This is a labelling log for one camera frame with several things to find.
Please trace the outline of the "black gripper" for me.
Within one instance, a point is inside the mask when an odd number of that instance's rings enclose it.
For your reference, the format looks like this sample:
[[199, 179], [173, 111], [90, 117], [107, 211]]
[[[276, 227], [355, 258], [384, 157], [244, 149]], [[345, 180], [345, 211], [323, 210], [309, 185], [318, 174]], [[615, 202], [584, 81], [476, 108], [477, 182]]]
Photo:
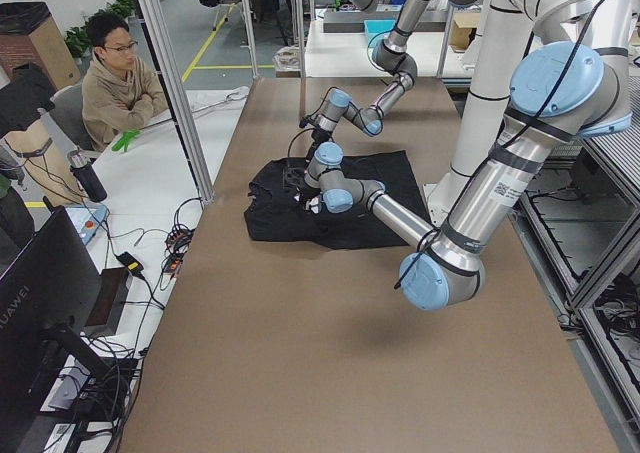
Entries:
[[300, 187], [298, 202], [304, 211], [318, 215], [323, 209], [322, 191], [319, 188]]

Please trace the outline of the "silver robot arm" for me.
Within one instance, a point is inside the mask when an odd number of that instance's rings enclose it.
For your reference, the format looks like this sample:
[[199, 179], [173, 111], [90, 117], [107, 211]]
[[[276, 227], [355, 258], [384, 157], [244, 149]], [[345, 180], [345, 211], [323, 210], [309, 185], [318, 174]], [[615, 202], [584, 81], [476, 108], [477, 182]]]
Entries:
[[[381, 77], [383, 91], [360, 106], [338, 85], [330, 86], [320, 104], [303, 113], [300, 128], [317, 148], [332, 139], [341, 120], [369, 137], [383, 130], [383, 119], [410, 91], [429, 63], [446, 61], [447, 11], [430, 11], [432, 0], [400, 0], [400, 8], [379, 0], [348, 0], [352, 10], [327, 11], [309, 24], [304, 73], [312, 78]], [[454, 8], [480, 0], [447, 0]]]
[[[313, 142], [297, 200], [342, 213], [357, 204], [410, 244], [398, 286], [423, 310], [473, 298], [480, 255], [551, 151], [575, 137], [631, 122], [628, 44], [639, 0], [483, 0], [479, 55], [448, 173], [430, 193], [430, 219], [396, 202], [376, 180], [344, 175], [331, 136], [347, 120], [369, 136], [417, 79], [407, 43], [430, 0], [406, 0], [373, 62], [392, 79], [368, 107], [340, 89], [309, 115]], [[469, 6], [478, 0], [449, 0]]]

